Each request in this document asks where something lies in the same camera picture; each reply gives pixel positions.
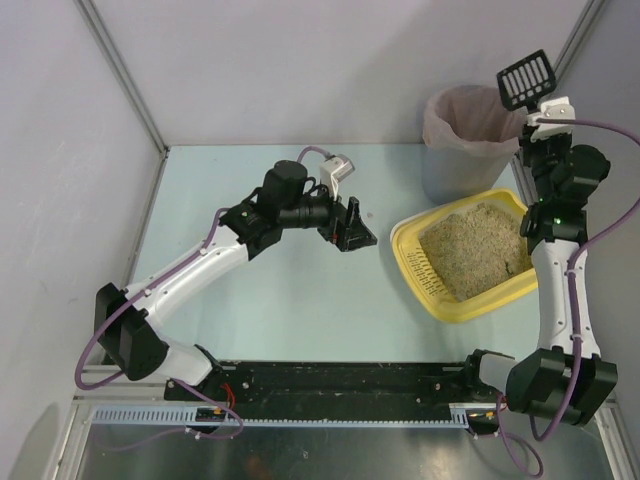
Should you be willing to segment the black litter scoop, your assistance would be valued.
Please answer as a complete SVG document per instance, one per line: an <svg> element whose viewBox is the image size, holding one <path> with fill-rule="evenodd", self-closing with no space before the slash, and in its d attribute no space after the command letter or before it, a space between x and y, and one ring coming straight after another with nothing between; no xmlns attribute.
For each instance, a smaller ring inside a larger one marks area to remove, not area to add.
<svg viewBox="0 0 640 480"><path fill-rule="evenodd" d="M557 87L552 65L539 49L496 74L502 106L508 111L532 112L539 101Z"/></svg>

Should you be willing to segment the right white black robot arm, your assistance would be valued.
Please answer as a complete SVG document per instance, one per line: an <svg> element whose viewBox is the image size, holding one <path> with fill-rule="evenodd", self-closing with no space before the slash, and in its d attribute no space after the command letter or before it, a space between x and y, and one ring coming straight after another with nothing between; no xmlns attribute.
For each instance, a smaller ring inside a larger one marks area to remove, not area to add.
<svg viewBox="0 0 640 480"><path fill-rule="evenodd" d="M472 382L504 394L511 411L548 420L544 431L534 433L541 440L561 423L586 424L618 380L616 365L601 358L585 287L585 207L611 163L592 146L573 145L569 133L540 138L536 128L526 126L519 145L537 195L520 234L538 283L538 343L520 361L477 349L467 364L474 371Z"/></svg>

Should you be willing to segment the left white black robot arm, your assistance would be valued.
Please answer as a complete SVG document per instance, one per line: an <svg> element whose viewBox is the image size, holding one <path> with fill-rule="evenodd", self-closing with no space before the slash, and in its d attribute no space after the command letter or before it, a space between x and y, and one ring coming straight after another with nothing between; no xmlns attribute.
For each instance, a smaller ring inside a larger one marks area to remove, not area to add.
<svg viewBox="0 0 640 480"><path fill-rule="evenodd" d="M165 321L188 299L224 274L278 243L287 229L314 229L342 252L374 246L359 201L341 202L339 184L354 172L343 155L328 154L311 177L299 161L280 160L261 186L240 203L220 209L207 236L147 279L96 294L95 333L106 354L131 381L154 373L197 386L216 364L208 351L162 334Z"/></svg>

